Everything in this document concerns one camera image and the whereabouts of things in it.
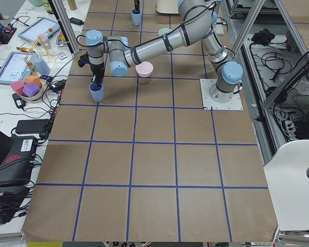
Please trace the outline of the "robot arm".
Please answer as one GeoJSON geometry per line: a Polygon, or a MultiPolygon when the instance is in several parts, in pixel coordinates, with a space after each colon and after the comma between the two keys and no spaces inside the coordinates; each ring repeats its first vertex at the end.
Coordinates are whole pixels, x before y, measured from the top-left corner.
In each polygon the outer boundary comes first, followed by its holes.
{"type": "Polygon", "coordinates": [[[128,46],[126,37],[107,37],[99,30],[89,30],[85,35],[88,51],[80,56],[78,65],[83,67],[88,64],[93,73],[93,83],[102,87],[104,54],[109,56],[111,73],[123,77],[130,67],[179,47],[201,42],[217,74],[214,92],[232,94],[241,81],[243,68],[233,61],[232,51],[221,44],[215,33],[213,17],[218,5],[218,1],[211,4],[208,1],[179,1],[182,23],[172,31],[136,46],[128,46]]]}

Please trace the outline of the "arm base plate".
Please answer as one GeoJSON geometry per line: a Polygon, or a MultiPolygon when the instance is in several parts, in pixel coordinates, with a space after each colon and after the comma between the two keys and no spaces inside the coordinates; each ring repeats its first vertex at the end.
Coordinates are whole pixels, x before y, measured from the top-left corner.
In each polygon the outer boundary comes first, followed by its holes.
{"type": "Polygon", "coordinates": [[[242,111],[243,105],[237,86],[230,93],[223,93],[216,87],[216,79],[200,79],[204,110],[242,111]]]}
{"type": "Polygon", "coordinates": [[[214,28],[214,31],[215,33],[218,35],[218,36],[223,36],[224,35],[224,29],[223,29],[223,25],[222,24],[213,24],[213,28],[214,28]]]}

